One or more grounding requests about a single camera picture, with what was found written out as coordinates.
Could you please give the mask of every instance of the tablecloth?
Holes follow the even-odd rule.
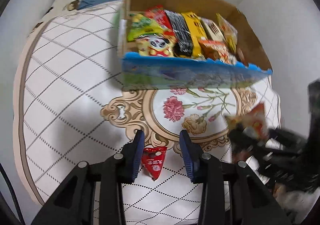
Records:
[[[127,224],[196,223],[202,185],[186,176],[179,132],[186,129],[204,151],[230,162],[223,115],[245,114],[262,101],[268,126],[279,126],[279,96],[270,78],[241,89],[121,91],[116,53],[120,6],[121,1],[108,2],[57,17],[29,41],[14,84],[19,176],[31,197],[44,204],[79,161],[104,161],[142,129],[146,146],[168,150],[158,180],[140,167],[135,182],[122,185]],[[257,161],[251,157],[247,163],[256,172]],[[230,205],[227,185],[225,209]],[[99,185],[94,221],[98,218]]]

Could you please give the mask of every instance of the pink carnation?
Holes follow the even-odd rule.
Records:
[[[172,92],[175,95],[183,95],[187,92],[186,88],[171,88],[170,92]]]
[[[164,117],[176,122],[184,116],[184,108],[182,101],[177,100],[176,96],[167,98],[167,101],[163,104]]]

